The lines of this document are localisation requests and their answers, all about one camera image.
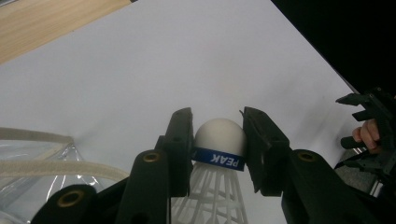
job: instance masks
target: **clear plastic bag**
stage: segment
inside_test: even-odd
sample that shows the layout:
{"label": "clear plastic bag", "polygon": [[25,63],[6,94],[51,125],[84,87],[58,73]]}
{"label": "clear plastic bag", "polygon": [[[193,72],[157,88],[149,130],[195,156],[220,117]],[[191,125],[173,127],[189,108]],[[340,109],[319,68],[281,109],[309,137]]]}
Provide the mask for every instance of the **clear plastic bag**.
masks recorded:
{"label": "clear plastic bag", "polygon": [[0,223],[30,223],[52,194],[70,185],[104,189],[90,174],[114,181],[128,175],[85,162],[71,137],[0,128]]}

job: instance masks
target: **blue label with white text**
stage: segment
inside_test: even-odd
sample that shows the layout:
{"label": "blue label with white text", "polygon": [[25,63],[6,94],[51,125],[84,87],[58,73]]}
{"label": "blue label with white text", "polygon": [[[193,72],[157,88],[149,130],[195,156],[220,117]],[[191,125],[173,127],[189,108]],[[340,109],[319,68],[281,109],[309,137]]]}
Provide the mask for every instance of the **blue label with white text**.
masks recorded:
{"label": "blue label with white text", "polygon": [[192,159],[233,170],[244,171],[245,160],[241,156],[212,149],[196,147]]}

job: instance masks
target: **light brown wood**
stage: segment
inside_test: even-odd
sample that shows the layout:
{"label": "light brown wood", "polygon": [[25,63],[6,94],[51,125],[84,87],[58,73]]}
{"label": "light brown wood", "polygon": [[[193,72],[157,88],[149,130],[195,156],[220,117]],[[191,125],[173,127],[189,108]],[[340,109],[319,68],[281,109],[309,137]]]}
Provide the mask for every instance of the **light brown wood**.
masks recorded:
{"label": "light brown wood", "polygon": [[130,0],[19,0],[0,7],[0,64],[131,4]]}

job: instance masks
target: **white tabletop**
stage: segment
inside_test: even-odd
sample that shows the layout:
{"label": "white tabletop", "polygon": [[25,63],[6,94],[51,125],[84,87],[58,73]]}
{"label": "white tabletop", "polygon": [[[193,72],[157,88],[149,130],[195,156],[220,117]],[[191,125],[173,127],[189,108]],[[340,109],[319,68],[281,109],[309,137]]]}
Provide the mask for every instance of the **white tabletop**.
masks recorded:
{"label": "white tabletop", "polygon": [[[141,0],[0,65],[0,126],[71,135],[86,161],[130,171],[176,110],[194,130],[266,112],[293,149],[331,165],[358,107],[347,84],[270,2]],[[280,198],[239,173],[249,223],[286,223]]]}

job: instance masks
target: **human hand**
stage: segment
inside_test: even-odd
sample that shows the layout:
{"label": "human hand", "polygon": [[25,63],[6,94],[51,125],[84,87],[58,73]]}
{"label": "human hand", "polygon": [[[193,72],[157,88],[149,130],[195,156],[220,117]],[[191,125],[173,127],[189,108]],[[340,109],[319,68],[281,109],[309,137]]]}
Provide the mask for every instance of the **human hand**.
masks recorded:
{"label": "human hand", "polygon": [[382,148],[378,145],[379,131],[375,119],[364,121],[363,125],[352,132],[355,142],[363,142],[371,154],[380,153]]}

